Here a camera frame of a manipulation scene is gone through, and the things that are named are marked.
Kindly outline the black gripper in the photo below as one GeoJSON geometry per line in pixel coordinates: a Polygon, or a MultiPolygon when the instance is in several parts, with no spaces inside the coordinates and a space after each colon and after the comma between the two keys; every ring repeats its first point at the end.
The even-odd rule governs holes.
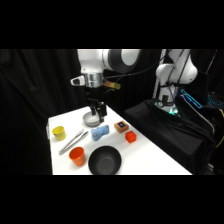
{"type": "Polygon", "coordinates": [[[92,116],[99,114],[100,123],[104,122],[104,116],[107,115],[106,105],[103,102],[98,101],[97,99],[88,98],[88,105],[91,109],[92,116]]]}

